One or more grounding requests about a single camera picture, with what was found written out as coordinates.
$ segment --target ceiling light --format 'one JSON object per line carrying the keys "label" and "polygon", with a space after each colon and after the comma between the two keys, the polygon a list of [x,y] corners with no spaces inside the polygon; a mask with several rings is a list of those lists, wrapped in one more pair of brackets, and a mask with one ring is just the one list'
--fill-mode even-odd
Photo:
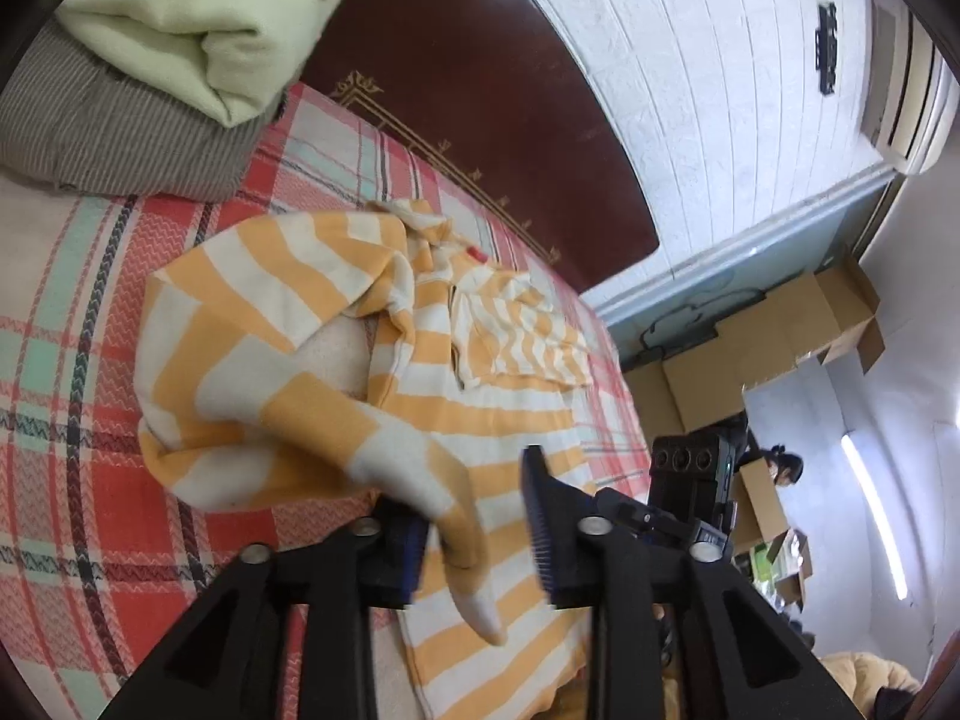
{"label": "ceiling light", "polygon": [[883,542],[883,549],[887,553],[887,562],[890,563],[890,574],[894,578],[894,589],[896,597],[899,600],[906,598],[906,575],[904,574],[904,564],[899,558],[899,551],[896,549],[894,541],[894,532],[890,528],[890,520],[887,519],[887,512],[883,510],[883,504],[880,502],[880,495],[877,494],[877,488],[874,487],[874,480],[867,473],[867,466],[863,464],[863,458],[853,444],[850,434],[843,436],[840,440],[843,446],[843,452],[847,455],[847,462],[853,469],[853,475],[860,483],[860,489],[867,499],[867,505],[874,516],[874,522],[877,524],[877,531],[880,531],[880,540]]}

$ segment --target camera lens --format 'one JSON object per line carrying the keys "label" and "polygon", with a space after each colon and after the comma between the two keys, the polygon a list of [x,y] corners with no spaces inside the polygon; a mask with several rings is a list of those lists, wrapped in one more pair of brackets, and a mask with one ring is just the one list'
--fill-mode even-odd
{"label": "camera lens", "polygon": [[673,453],[673,467],[678,471],[686,471],[690,466],[690,450],[676,449]]}

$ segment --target yellow and white striped shirt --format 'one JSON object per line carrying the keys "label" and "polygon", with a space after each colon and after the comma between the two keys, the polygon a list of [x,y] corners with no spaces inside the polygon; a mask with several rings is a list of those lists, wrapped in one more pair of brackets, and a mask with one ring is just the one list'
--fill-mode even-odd
{"label": "yellow and white striped shirt", "polygon": [[[539,587],[518,460],[542,445],[556,475],[589,485],[571,410],[587,346],[425,202],[378,205],[252,218],[150,277],[143,454],[204,509],[360,485],[417,508],[437,531],[400,622],[424,714],[528,717],[582,665],[587,622]],[[338,314],[379,314],[368,403],[292,355]]]}

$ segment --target gold decorative trim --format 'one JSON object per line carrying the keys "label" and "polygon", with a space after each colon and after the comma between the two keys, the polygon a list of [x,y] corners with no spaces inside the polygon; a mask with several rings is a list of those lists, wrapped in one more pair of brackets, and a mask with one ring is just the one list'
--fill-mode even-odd
{"label": "gold decorative trim", "polygon": [[373,99],[373,95],[382,91],[383,89],[376,84],[371,76],[364,76],[359,71],[354,70],[342,81],[337,81],[330,97],[337,100],[344,108],[350,108],[350,105],[355,104],[365,109],[372,114],[371,117],[364,117],[368,122],[376,122],[374,126],[377,129],[387,132],[392,130],[392,134],[397,137],[397,140],[402,143],[405,142],[412,153],[419,151],[431,167],[468,191],[474,199],[478,200],[496,218],[499,218],[514,235],[525,242],[548,265],[555,265],[560,261],[560,250],[557,247],[550,247],[548,250],[543,244],[537,242],[530,233],[533,220],[528,218],[528,220],[523,220],[522,223],[517,221],[506,210],[510,203],[508,197],[503,196],[494,200],[480,187],[477,182],[483,178],[483,172],[478,167],[471,172],[465,172],[454,165],[448,157],[443,156],[453,146],[453,143],[444,138],[443,141],[433,146],[426,138],[421,138],[414,130],[407,127],[400,119],[397,119],[390,111]]}

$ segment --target white air conditioner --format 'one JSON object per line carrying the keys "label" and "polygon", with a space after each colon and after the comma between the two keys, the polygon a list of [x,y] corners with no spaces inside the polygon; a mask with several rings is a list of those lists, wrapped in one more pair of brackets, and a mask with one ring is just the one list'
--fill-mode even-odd
{"label": "white air conditioner", "polygon": [[895,169],[915,175],[940,157],[960,85],[903,0],[872,0],[874,40],[861,129]]}

